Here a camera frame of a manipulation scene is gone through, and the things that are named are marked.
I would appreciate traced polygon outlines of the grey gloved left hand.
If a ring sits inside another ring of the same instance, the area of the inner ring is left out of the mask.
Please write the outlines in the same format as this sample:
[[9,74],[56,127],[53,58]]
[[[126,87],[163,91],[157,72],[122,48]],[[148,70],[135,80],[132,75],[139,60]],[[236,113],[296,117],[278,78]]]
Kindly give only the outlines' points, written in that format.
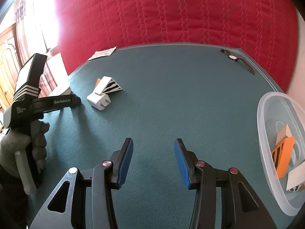
[[47,141],[45,134],[49,131],[50,124],[38,120],[38,133],[33,137],[19,133],[17,130],[10,130],[1,140],[1,167],[10,175],[20,178],[17,164],[15,161],[15,152],[26,149],[33,143],[32,155],[37,166],[43,170],[47,161]]

